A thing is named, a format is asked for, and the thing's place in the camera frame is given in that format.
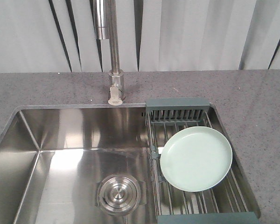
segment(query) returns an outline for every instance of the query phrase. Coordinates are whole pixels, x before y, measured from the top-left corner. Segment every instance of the mint green plate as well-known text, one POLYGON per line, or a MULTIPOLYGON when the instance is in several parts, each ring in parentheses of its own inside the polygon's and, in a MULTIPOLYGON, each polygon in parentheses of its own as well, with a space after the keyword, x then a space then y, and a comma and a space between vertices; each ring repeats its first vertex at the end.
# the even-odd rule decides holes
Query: mint green plate
POLYGON ((229 141, 215 129, 186 128, 172 136, 161 154, 166 180, 184 191, 202 191, 218 184, 232 162, 229 141))

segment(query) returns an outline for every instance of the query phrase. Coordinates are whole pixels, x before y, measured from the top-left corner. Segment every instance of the sink drain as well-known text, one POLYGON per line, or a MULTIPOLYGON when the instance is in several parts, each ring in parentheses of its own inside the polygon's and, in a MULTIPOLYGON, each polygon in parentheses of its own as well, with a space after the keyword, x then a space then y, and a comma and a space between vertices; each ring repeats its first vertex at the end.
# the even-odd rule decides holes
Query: sink drain
POLYGON ((99 189, 99 205, 109 214, 125 215, 138 205, 139 200, 140 186, 133 177, 108 177, 99 189))

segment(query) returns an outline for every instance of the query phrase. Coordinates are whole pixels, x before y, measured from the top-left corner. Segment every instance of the backdrop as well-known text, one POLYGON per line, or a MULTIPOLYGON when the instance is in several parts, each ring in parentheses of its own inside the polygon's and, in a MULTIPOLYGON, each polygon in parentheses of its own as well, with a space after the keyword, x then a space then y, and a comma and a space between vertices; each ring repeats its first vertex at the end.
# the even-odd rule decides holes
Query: backdrop
MULTIPOLYGON (((108 71, 92 0, 0 0, 0 72, 108 71)), ((280 0, 116 0, 123 71, 280 69, 280 0)))

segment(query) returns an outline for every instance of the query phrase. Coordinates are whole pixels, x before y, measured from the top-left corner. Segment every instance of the countertop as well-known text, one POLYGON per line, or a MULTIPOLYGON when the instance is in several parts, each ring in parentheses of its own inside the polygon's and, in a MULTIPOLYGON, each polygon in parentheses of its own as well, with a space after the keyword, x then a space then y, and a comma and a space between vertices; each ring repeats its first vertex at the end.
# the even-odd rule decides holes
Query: countertop
MULTIPOLYGON (((217 107, 259 203, 280 224, 280 70, 126 72, 126 103, 205 97, 217 107)), ((20 105, 106 104, 107 73, 0 74, 0 134, 20 105)))

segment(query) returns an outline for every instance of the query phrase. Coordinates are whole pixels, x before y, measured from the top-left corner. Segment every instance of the kitchen faucet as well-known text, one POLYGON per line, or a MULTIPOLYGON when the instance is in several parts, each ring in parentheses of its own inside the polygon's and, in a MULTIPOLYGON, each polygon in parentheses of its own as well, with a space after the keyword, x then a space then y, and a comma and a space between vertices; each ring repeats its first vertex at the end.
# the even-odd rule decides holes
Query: kitchen faucet
POLYGON ((124 96, 123 71, 119 68, 118 36, 115 0, 94 0, 93 16, 96 38, 109 39, 111 70, 109 71, 110 95, 108 103, 121 105, 124 96))

